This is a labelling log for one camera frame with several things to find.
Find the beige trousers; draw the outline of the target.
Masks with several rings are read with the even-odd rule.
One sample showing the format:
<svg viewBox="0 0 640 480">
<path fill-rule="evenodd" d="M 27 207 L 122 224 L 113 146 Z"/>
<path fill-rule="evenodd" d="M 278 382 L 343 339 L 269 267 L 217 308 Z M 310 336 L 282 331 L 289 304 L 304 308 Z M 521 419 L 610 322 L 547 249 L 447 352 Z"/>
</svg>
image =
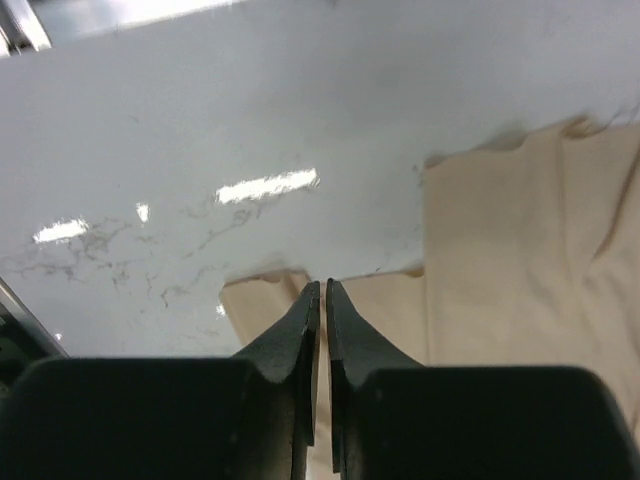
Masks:
<svg viewBox="0 0 640 480">
<path fill-rule="evenodd" d="M 339 281 L 358 313 L 425 367 L 569 366 L 609 389 L 639 450 L 639 128 L 586 119 L 423 174 L 423 264 Z M 320 286 L 314 443 L 333 468 L 326 287 Z M 223 287 L 246 347 L 311 283 L 276 272 Z"/>
</svg>

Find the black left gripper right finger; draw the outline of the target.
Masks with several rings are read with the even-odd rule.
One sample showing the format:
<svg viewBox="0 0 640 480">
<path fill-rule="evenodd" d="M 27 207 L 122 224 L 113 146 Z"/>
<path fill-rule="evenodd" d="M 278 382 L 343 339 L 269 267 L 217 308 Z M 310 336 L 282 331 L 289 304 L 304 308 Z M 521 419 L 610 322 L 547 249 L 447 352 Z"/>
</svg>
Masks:
<svg viewBox="0 0 640 480">
<path fill-rule="evenodd" d="M 326 287 L 332 462 L 343 479 L 635 479 L 605 384 L 569 366 L 425 367 Z"/>
</svg>

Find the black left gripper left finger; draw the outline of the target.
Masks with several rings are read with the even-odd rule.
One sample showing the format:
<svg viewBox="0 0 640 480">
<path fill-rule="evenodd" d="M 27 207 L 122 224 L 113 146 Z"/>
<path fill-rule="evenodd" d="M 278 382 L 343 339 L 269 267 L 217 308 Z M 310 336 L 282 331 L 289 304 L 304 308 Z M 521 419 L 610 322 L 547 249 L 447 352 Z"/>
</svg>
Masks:
<svg viewBox="0 0 640 480">
<path fill-rule="evenodd" d="M 302 479 L 314 443 L 320 286 L 235 355 L 57 358 L 1 409 L 5 479 Z"/>
</svg>

